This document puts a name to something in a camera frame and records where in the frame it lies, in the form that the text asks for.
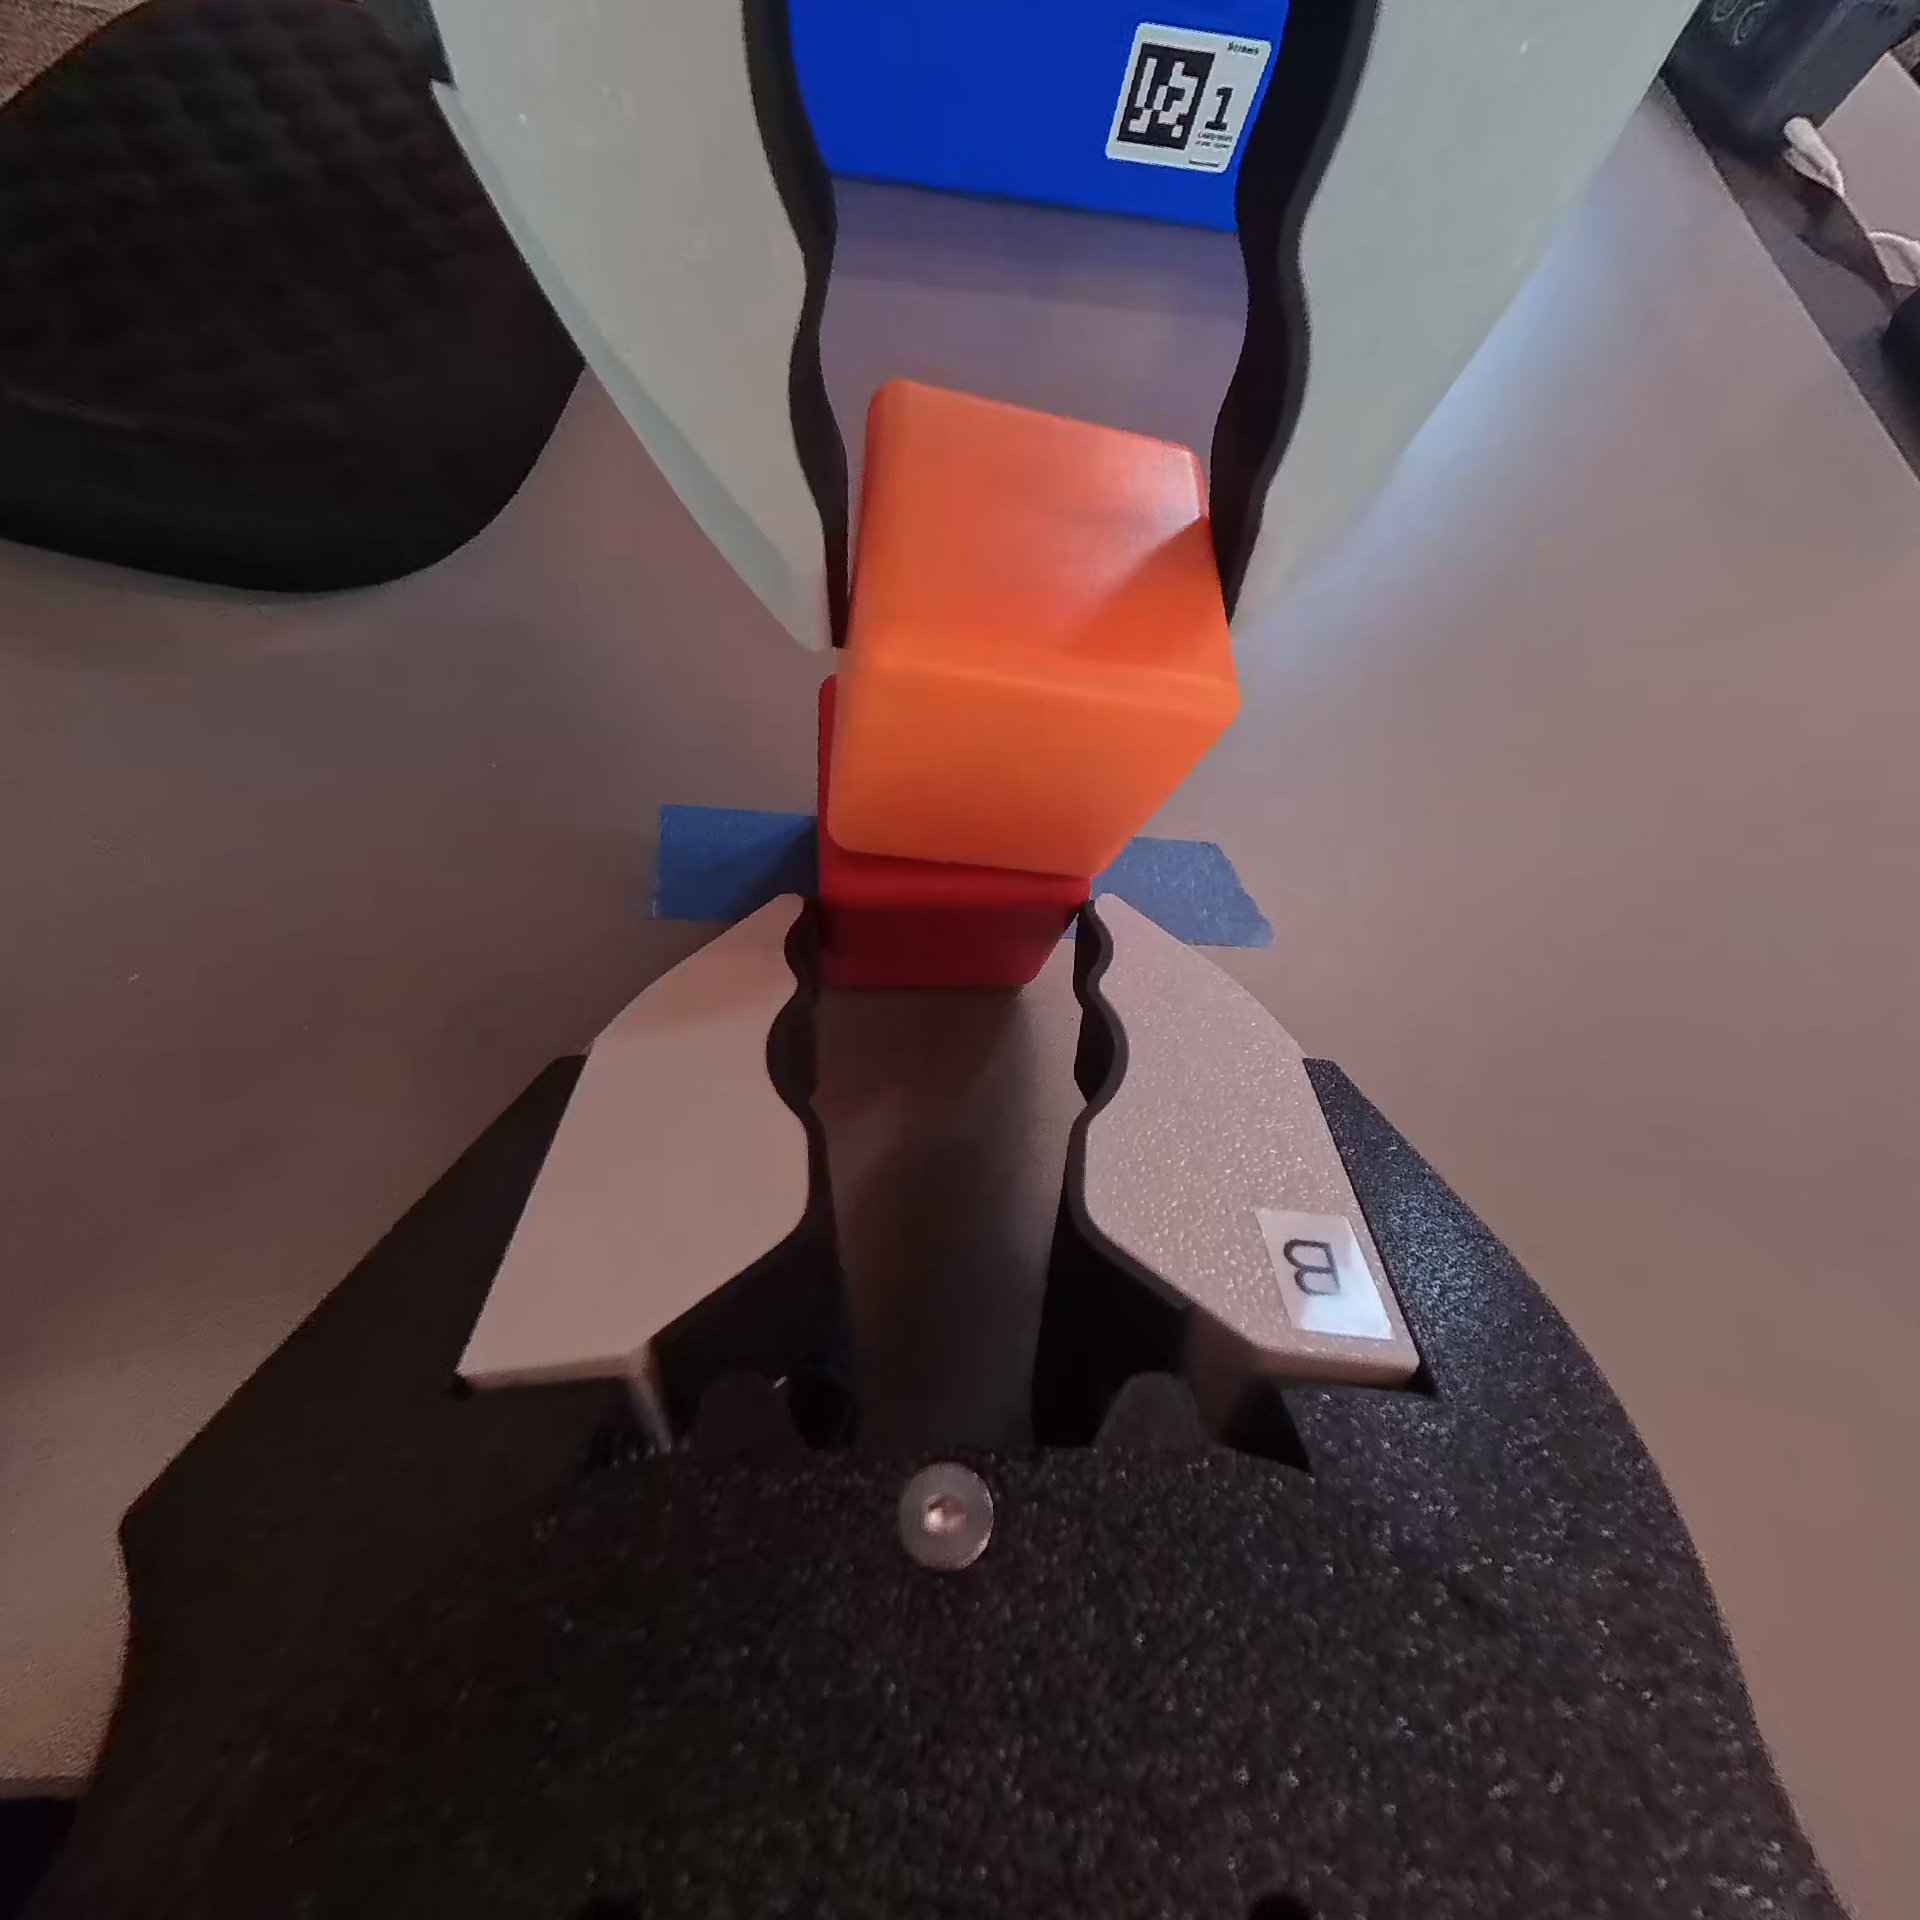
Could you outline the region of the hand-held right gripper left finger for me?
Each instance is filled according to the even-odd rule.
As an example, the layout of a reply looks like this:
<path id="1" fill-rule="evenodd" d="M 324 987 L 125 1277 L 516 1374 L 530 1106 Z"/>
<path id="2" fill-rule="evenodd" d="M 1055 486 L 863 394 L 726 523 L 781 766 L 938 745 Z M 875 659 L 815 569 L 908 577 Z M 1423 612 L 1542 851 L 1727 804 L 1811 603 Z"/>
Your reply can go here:
<path id="1" fill-rule="evenodd" d="M 687 1435 L 731 1375 L 830 1434 L 815 916 L 778 895 L 587 1046 L 462 1353 L 468 1389 L 619 1381 Z"/>

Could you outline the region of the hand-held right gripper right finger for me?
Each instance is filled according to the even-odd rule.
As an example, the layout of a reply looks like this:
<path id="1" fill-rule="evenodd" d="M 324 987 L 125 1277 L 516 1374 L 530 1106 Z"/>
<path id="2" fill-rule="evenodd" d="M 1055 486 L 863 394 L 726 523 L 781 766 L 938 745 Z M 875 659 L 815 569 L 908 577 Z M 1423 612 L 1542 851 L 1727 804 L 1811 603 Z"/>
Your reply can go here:
<path id="1" fill-rule="evenodd" d="M 1207 1435 L 1291 1435 L 1291 1386 L 1422 1386 L 1422 1355 L 1300 1044 L 1115 895 L 1076 924 L 1075 1118 L 1049 1251 L 1049 1430 L 1141 1375 Z"/>

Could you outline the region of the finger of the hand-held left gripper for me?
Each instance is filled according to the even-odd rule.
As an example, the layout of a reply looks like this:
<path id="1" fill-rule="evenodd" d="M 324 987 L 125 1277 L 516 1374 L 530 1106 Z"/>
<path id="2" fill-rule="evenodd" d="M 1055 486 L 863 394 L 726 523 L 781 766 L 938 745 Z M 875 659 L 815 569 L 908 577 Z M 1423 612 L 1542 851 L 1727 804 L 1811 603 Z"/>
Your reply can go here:
<path id="1" fill-rule="evenodd" d="M 1686 2 L 1300 2 L 1242 142 L 1209 515 L 1233 617 L 1359 517 L 1546 257 Z"/>
<path id="2" fill-rule="evenodd" d="M 836 243 L 783 2 L 437 2 L 438 107 L 587 369 L 733 574 L 847 638 Z"/>

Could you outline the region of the blue plastic bin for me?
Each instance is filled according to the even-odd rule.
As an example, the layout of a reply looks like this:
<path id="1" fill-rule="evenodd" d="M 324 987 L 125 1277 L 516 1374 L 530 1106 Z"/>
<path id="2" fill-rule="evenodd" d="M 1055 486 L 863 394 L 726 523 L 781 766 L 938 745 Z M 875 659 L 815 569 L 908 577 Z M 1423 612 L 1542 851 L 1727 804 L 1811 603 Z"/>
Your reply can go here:
<path id="1" fill-rule="evenodd" d="M 796 2 L 830 175 L 1227 234 L 1290 2 Z"/>

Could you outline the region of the red foam cube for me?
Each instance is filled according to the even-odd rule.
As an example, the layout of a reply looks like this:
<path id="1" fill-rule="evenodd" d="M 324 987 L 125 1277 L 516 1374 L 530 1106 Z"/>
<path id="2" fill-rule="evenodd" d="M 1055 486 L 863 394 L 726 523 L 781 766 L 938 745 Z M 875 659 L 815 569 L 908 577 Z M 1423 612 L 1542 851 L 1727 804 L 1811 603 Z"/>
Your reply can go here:
<path id="1" fill-rule="evenodd" d="M 847 993 L 1019 990 L 1090 895 L 1090 877 L 841 847 L 827 830 L 835 678 L 818 690 L 818 973 Z"/>

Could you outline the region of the orange foam cube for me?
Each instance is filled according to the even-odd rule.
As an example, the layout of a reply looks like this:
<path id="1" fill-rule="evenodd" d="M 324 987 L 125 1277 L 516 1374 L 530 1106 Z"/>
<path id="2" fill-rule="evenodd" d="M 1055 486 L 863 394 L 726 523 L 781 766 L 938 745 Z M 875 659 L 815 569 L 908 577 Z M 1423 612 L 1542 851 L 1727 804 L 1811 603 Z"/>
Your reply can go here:
<path id="1" fill-rule="evenodd" d="M 895 377 L 871 398 L 822 823 L 1087 879 L 1238 709 L 1181 443 Z"/>

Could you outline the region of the blue tape strip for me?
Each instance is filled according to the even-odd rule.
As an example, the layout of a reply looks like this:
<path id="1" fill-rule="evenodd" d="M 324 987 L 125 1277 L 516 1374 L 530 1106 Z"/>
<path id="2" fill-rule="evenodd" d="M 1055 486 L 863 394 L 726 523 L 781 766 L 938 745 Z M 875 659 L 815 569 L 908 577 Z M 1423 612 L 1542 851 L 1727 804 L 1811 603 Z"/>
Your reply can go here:
<path id="1" fill-rule="evenodd" d="M 663 804 L 655 817 L 655 921 L 737 924 L 778 895 L 818 887 L 815 823 L 802 811 Z M 1191 946 L 1269 949 L 1274 925 L 1227 852 L 1209 842 L 1139 836 L 1090 883 Z"/>

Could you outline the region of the black power unit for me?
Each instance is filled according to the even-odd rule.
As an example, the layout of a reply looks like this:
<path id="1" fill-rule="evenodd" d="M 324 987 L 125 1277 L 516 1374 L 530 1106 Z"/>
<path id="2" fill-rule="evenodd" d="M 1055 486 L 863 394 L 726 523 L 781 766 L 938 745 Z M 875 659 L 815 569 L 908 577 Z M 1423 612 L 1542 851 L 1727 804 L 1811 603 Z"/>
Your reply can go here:
<path id="1" fill-rule="evenodd" d="M 1794 116 L 1821 125 L 1916 22 L 1916 2 L 1703 2 L 1661 78 L 1694 127 L 1767 153 Z"/>

